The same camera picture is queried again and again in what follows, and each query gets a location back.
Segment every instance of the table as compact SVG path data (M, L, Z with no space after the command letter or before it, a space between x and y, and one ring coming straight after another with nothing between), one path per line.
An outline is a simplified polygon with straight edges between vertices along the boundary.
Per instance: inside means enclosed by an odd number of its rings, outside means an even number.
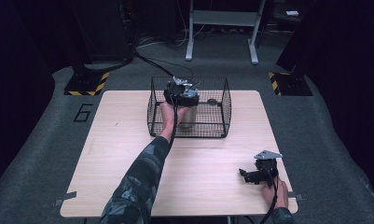
M212 11L212 10L194 10L193 0L190 0L189 7L189 39L187 43L186 60L192 60L193 54L193 25L194 24L212 24L212 25L234 25L234 26L252 26L254 27L251 39L248 39L248 48L252 64L258 64L256 55L256 34L259 28L263 7L266 0L261 0L258 12L232 12L232 11Z
M153 139L146 124L150 91L106 91L98 107L68 193L63 217L99 217L137 155ZM266 214L263 185L245 183L239 168L256 169L263 149L278 152L257 91L231 91L232 118L226 138L176 138L152 209L153 217ZM283 161L280 178L289 190ZM290 198L291 213L298 210Z

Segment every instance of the gray carpet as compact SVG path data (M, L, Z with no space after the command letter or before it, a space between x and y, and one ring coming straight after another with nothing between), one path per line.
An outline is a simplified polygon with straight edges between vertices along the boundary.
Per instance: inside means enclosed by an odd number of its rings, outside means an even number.
M374 195L369 182L334 132L326 104L314 84L307 79L311 97L274 94L268 73L283 71L275 62L289 35L265 34L257 50L257 66L250 62L248 37L219 35L196 40L192 62L185 61L187 43L178 48L154 44L138 52L187 66L195 77L227 77L232 90L260 92L294 192L304 198L294 214L298 223L374 223ZM159 64L176 76L189 76L182 67ZM0 179L0 223L84 222L82 218L61 217L60 207L53 205L67 191L103 95L63 95L72 74L71 68L53 74L56 89L47 110ZM104 91L149 90L153 76L165 74L135 58L110 73ZM73 122L83 104L92 104L85 107L91 110L88 121ZM253 220L258 223L261 218ZM98 218L88 218L87 223L98 223ZM239 223L250 222L240 217Z

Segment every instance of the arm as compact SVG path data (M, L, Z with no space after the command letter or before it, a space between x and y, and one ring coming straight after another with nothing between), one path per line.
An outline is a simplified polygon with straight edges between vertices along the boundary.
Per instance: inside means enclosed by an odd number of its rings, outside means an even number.
M274 224L295 224L291 213L288 210L288 187L279 177L274 178L274 183L277 186L277 202L274 205L274 210L271 213L271 219ZM271 204L274 196L274 187L266 185L263 189L263 195L267 204Z
M173 107L160 105L163 130L138 155L122 178L113 196L105 206L101 223L149 223L165 159L169 153L169 142L173 132ZM187 112L187 107L177 110L178 120Z

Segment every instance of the hand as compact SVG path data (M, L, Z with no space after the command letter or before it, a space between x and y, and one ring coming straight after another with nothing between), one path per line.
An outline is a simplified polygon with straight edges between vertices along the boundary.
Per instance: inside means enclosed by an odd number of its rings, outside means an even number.
M178 106L177 125L181 122L183 116L186 114L188 110L189 107ZM163 102L160 104L160 111L163 118L163 129L159 135L166 138L166 140L170 142L174 126L174 109L172 105L169 105L167 102Z
M274 209L278 207L286 207L288 208L288 186L283 182L280 177L274 177L274 184L277 186L277 203L274 205ZM265 197L265 201L268 205L271 205L274 197L274 186L269 188L266 185L263 188L263 196Z

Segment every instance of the wire basket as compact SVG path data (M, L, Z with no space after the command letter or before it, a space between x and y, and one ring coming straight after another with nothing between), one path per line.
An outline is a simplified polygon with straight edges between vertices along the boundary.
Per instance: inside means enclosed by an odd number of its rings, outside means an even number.
M163 128L160 104L170 77L151 78L151 96L147 109L149 134L157 136ZM192 106L177 126L175 137L184 138L225 138L228 135L231 117L231 101L228 80L223 78L193 77L200 84L199 104Z

